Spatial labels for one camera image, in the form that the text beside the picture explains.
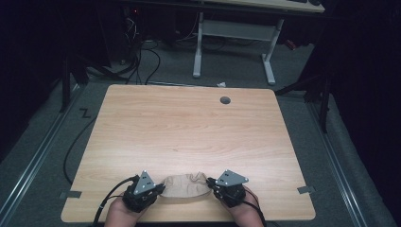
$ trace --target hole in table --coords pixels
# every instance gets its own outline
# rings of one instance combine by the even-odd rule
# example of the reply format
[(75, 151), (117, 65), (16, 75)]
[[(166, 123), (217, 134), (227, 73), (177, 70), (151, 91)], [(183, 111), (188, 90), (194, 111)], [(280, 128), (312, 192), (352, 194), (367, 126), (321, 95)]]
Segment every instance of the hole in table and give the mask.
[(230, 99), (229, 97), (227, 97), (227, 96), (223, 96), (223, 97), (220, 98), (220, 102), (221, 102), (222, 104), (227, 105), (227, 104), (230, 104), (231, 99)]

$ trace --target cable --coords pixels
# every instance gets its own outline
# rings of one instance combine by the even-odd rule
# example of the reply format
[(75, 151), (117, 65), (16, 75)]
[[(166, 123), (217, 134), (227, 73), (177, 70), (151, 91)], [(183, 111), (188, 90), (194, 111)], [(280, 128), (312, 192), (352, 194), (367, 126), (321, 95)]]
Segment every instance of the cable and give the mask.
[(101, 212), (103, 211), (104, 206), (106, 205), (107, 201), (113, 197), (111, 197), (112, 193), (118, 188), (120, 187), (122, 184), (127, 183), (127, 182), (133, 182), (134, 181), (134, 177), (130, 177), (122, 182), (120, 182), (118, 185), (116, 185), (110, 192), (109, 194), (107, 194), (107, 196), (104, 198), (103, 202), (99, 205), (99, 208), (97, 209), (96, 215), (95, 215), (95, 219), (94, 222), (92, 224), (93, 227), (97, 226), (97, 223), (99, 221)]
[(86, 126), (85, 128), (83, 128), (83, 130), (80, 131), (80, 133), (77, 135), (77, 137), (75, 138), (74, 142), (71, 144), (70, 148), (68, 149), (67, 153), (65, 154), (64, 157), (64, 162), (62, 164), (62, 172), (64, 173), (64, 177), (67, 180), (67, 182), (69, 182), (71, 185), (73, 184), (73, 181), (68, 177), (67, 174), (67, 159), (68, 156), (71, 153), (71, 150), (73, 149), (74, 145), (76, 144), (76, 142), (79, 140), (79, 138), (82, 136), (82, 134), (86, 131), (86, 129), (88, 129), (88, 127), (94, 123), (94, 121), (97, 119), (97, 116), (94, 117), (94, 119), (92, 119)]
[(127, 39), (128, 39), (128, 44), (131, 45), (130, 31), (131, 31), (132, 27), (135, 26), (135, 29), (133, 31), (133, 36), (132, 36), (132, 40), (134, 41), (135, 40), (135, 36), (136, 36), (136, 32), (137, 32), (136, 23), (130, 17), (127, 17), (126, 21), (131, 22), (130, 27), (128, 28), (127, 32), (125, 33), (125, 35), (127, 36)]
[(182, 39), (180, 39), (180, 40), (176, 40), (176, 42), (179, 42), (179, 41), (186, 41), (186, 40), (190, 40), (190, 39), (192, 39), (192, 38), (197, 37), (197, 35), (194, 35), (194, 36), (192, 36), (192, 37), (189, 37), (189, 36), (192, 35), (192, 33), (194, 33), (194, 30), (195, 30), (195, 27), (197, 26), (197, 21), (198, 21), (199, 17), (200, 17), (200, 14), (197, 13), (197, 17), (195, 18), (195, 22), (194, 22), (194, 25), (192, 26), (191, 31), (190, 31), (190, 32), (188, 33), (188, 35), (186, 35), (184, 38), (182, 38)]
[[(256, 196), (255, 196), (253, 193), (251, 193), (251, 195), (255, 198), (256, 203), (257, 203), (257, 205), (259, 206), (259, 202), (257, 201)], [(232, 197), (232, 196), (230, 196), (230, 195), (228, 195), (228, 194), (226, 194), (225, 196), (228, 197), (228, 198), (230, 198), (230, 199), (232, 199), (232, 200), (234, 200), (234, 201), (238, 201), (238, 202), (241, 202), (241, 203), (244, 203), (244, 204), (247, 204), (247, 205), (251, 206), (251, 208), (255, 209), (256, 212), (257, 212), (257, 214), (259, 215), (260, 220), (262, 221), (263, 226), (267, 226), (267, 222), (266, 222), (266, 220), (265, 220), (265, 216), (263, 215), (262, 211), (260, 210), (260, 208), (259, 208), (258, 206), (255, 206), (255, 205), (253, 205), (252, 203), (250, 203), (250, 202), (248, 202), (248, 201), (239, 200), (239, 199), (234, 198), (234, 197)]]
[[(139, 64), (141, 63), (141, 60), (142, 60), (142, 48), (139, 48)], [(138, 64), (138, 69), (136, 70), (136, 80), (135, 80), (136, 85), (138, 85), (138, 80), (139, 80), (139, 84), (142, 85), (142, 80), (141, 80), (141, 77), (139, 76), (139, 64)]]
[(135, 74), (135, 72), (138, 72), (138, 68), (139, 68), (139, 64), (141, 61), (141, 57), (139, 56), (139, 58), (136, 56), (135, 54), (135, 62), (136, 62), (136, 66), (135, 68), (132, 70), (131, 74), (127, 77), (126, 83), (125, 84), (129, 84), (131, 77)]
[(194, 40), (195, 38), (197, 38), (197, 37), (192, 37), (191, 39), (187, 39), (187, 40), (184, 40), (184, 41), (179, 41), (179, 42), (176, 42), (175, 44), (177, 44), (179, 46), (182, 46), (182, 47), (194, 47), (194, 46), (197, 45), (197, 41)]
[(119, 198), (119, 197), (122, 198), (123, 196), (112, 196), (112, 197), (109, 197), (108, 200), (109, 200), (109, 199), (112, 199), (112, 198)]
[(247, 41), (246, 43), (243, 44), (238, 39), (228, 39), (227, 40), (227, 44), (242, 45), (242, 46), (248, 46), (248, 45), (257, 44), (257, 43), (262, 43), (262, 41), (251, 40), (251, 41)]
[[(259, 200), (257, 199), (257, 197), (255, 196), (255, 194), (247, 189), (245, 189), (245, 191), (247, 191), (249, 194), (251, 194), (251, 196), (253, 196), (254, 200), (257, 203), (257, 206), (260, 207), (259, 205)], [(276, 227), (280, 227), (280, 225), (278, 225), (275, 221), (268, 221), (268, 223), (271, 223), (272, 225), (276, 226)]]
[[(206, 45), (206, 41), (210, 42), (210, 41), (213, 41), (213, 40), (222, 40), (222, 42), (221, 42), (220, 46), (217, 47), (217, 48), (208, 48), (208, 47), (205, 46)], [(204, 41), (202, 42), (202, 48), (204, 50), (206, 50), (206, 51), (218, 51), (221, 48), (223, 48), (226, 45), (226, 43), (227, 43), (227, 39), (224, 38), (224, 37), (207, 37), (207, 39), (204, 39)]]
[(159, 69), (159, 66), (160, 66), (160, 56), (156, 53), (156, 52), (154, 52), (153, 50), (151, 50), (151, 49), (146, 49), (147, 51), (150, 51), (150, 52), (152, 52), (153, 54), (155, 54), (156, 55), (156, 57), (158, 58), (158, 62), (157, 62), (157, 66), (156, 66), (156, 68), (153, 70), (153, 72), (147, 77), (147, 80), (145, 80), (145, 85), (148, 85), (148, 81), (149, 81), (149, 79), (151, 78), (151, 76), (153, 76), (153, 74), (154, 73), (156, 73), (156, 71)]

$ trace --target tape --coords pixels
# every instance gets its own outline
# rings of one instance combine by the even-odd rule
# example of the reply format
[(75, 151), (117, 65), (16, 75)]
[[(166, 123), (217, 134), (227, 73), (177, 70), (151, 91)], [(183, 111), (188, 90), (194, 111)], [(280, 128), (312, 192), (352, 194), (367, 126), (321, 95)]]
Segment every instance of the tape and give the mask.
[(314, 193), (316, 191), (314, 186), (303, 186), (303, 187), (298, 187), (298, 192), (300, 194), (304, 194), (304, 193)]
[(80, 195), (82, 192), (80, 191), (69, 191), (69, 192), (61, 192), (60, 193), (60, 199), (65, 200), (67, 198), (80, 198)]

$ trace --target wood grain surface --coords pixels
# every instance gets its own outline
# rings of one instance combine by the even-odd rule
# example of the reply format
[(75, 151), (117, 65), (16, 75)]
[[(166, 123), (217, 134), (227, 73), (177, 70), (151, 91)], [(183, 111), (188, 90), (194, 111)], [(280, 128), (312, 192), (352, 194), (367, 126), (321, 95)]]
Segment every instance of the wood grain surface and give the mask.
[[(222, 104), (227, 96), (230, 104)], [(305, 186), (276, 97), (268, 89), (110, 86), (66, 201), (65, 222), (92, 222), (104, 197), (147, 170), (161, 183), (172, 175), (225, 169), (248, 177), (268, 220), (313, 219)], [(114, 194), (125, 191), (121, 186)], [(100, 220), (104, 220), (108, 205)], [(193, 200), (159, 198), (141, 221), (231, 221), (210, 194)]]

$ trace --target beige cloth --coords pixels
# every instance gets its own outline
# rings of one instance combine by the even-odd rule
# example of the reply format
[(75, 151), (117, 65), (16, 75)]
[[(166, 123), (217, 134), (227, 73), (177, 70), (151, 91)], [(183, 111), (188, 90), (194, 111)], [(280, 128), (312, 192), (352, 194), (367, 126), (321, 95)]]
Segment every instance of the beige cloth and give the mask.
[(167, 198), (194, 198), (211, 191), (206, 183), (206, 175), (202, 172), (199, 172), (196, 176), (184, 174), (167, 177), (165, 186), (166, 189), (161, 196)]

